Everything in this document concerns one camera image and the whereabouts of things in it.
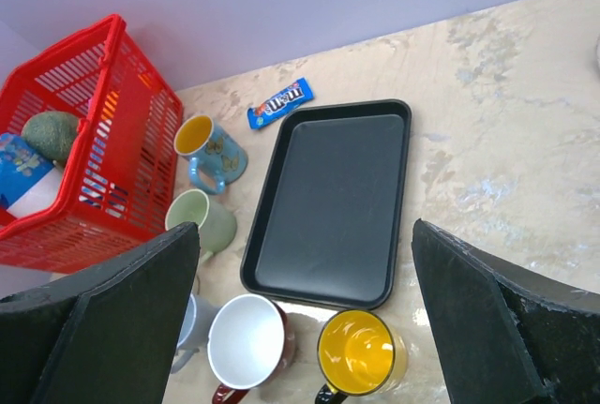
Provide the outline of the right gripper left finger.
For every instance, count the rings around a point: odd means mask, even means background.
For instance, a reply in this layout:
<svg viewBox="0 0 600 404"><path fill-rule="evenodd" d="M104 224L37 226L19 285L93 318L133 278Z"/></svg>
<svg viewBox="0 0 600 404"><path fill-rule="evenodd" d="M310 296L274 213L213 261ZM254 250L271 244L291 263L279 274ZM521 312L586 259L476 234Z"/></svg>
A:
<svg viewBox="0 0 600 404"><path fill-rule="evenodd" d="M194 223L1 300L4 403L159 403L199 262Z"/></svg>

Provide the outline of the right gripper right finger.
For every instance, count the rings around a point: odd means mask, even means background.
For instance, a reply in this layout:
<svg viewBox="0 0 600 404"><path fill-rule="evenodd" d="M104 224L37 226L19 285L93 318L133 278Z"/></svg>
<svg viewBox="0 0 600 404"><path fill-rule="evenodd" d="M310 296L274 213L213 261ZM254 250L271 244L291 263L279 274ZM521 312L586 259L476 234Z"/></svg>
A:
<svg viewBox="0 0 600 404"><path fill-rule="evenodd" d="M598 294L422 219L412 255L451 402L598 402Z"/></svg>

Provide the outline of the light grey mug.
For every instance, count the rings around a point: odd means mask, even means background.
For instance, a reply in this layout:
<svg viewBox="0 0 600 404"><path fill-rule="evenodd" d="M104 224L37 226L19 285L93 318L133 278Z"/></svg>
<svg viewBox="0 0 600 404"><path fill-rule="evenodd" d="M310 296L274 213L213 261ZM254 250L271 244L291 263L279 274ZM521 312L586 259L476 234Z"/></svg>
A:
<svg viewBox="0 0 600 404"><path fill-rule="evenodd" d="M185 316L178 337L171 374L180 371L191 357L205 347L210 327L219 308L192 293L187 301Z"/></svg>

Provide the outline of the dark red mug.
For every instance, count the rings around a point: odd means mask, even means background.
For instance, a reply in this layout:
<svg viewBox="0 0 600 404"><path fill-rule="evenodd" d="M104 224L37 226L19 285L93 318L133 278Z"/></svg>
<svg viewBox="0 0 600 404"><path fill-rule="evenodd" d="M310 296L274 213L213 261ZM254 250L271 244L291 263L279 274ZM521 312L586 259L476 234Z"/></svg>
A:
<svg viewBox="0 0 600 404"><path fill-rule="evenodd" d="M226 303L209 330L207 356L219 380L214 403L238 403L271 382L293 361L295 332L287 313L270 299L243 294Z"/></svg>

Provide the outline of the yellow mug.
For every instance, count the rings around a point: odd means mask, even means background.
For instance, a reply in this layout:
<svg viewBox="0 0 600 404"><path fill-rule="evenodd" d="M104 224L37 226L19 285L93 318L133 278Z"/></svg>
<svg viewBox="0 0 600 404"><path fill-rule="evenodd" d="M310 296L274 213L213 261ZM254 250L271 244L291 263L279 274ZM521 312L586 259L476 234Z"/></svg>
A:
<svg viewBox="0 0 600 404"><path fill-rule="evenodd" d="M409 360L402 337L378 315L360 309L340 311L326 322L317 357L325 379L317 403L387 393L399 386Z"/></svg>

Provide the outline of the light green mug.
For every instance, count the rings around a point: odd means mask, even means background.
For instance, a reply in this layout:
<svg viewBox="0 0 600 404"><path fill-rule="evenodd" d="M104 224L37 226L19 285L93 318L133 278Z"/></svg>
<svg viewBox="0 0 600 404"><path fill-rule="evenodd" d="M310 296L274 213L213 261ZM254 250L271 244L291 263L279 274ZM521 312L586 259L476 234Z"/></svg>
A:
<svg viewBox="0 0 600 404"><path fill-rule="evenodd" d="M185 222L198 226L200 263L223 251L237 232L235 215L199 189L187 190L173 200L165 216L165 230Z"/></svg>

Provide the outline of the blue butterfly mug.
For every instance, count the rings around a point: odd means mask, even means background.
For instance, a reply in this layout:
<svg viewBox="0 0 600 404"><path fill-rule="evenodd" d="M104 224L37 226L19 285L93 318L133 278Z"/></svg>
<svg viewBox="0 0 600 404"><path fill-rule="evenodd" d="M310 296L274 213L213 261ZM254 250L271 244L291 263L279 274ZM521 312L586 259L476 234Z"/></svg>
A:
<svg viewBox="0 0 600 404"><path fill-rule="evenodd" d="M190 183L219 195L238 180L248 166L248 154L213 118L197 114L177 130L173 149L188 162Z"/></svg>

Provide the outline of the red plastic basket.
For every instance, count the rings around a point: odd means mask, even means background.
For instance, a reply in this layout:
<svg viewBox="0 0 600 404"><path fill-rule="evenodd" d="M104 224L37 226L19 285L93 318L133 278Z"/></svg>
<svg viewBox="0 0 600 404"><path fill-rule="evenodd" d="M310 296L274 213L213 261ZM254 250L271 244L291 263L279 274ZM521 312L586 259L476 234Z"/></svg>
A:
<svg viewBox="0 0 600 404"><path fill-rule="evenodd" d="M78 135L54 204L1 216L4 265L70 274L164 229L173 198L173 140L183 106L113 14L17 67L1 91L1 128L69 112Z"/></svg>

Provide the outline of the black tray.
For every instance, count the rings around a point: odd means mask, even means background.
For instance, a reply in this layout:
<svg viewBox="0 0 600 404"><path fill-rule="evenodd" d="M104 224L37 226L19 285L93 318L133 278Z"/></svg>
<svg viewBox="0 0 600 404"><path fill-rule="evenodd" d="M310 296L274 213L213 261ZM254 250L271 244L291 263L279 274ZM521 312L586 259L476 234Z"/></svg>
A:
<svg viewBox="0 0 600 404"><path fill-rule="evenodd" d="M411 122L409 105L393 98L283 120L240 266L249 292L335 308L388 299Z"/></svg>

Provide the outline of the green melon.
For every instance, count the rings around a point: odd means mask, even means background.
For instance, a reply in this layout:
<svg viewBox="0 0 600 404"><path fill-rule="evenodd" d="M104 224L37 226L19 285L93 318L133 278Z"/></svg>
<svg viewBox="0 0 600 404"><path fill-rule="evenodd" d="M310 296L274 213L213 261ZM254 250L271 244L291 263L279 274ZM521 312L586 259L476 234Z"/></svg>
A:
<svg viewBox="0 0 600 404"><path fill-rule="evenodd" d="M21 137L39 154L65 166L78 136L79 118L69 112L48 111L32 116Z"/></svg>

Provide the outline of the blue candy packet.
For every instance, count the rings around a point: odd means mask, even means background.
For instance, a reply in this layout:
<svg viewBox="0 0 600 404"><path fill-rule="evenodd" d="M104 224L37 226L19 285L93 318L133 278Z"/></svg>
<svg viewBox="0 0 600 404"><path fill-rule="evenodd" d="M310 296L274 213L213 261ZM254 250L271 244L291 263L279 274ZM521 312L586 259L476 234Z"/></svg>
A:
<svg viewBox="0 0 600 404"><path fill-rule="evenodd" d="M314 94L308 81L299 78L259 106L248 109L249 127L253 130L262 129L313 98Z"/></svg>

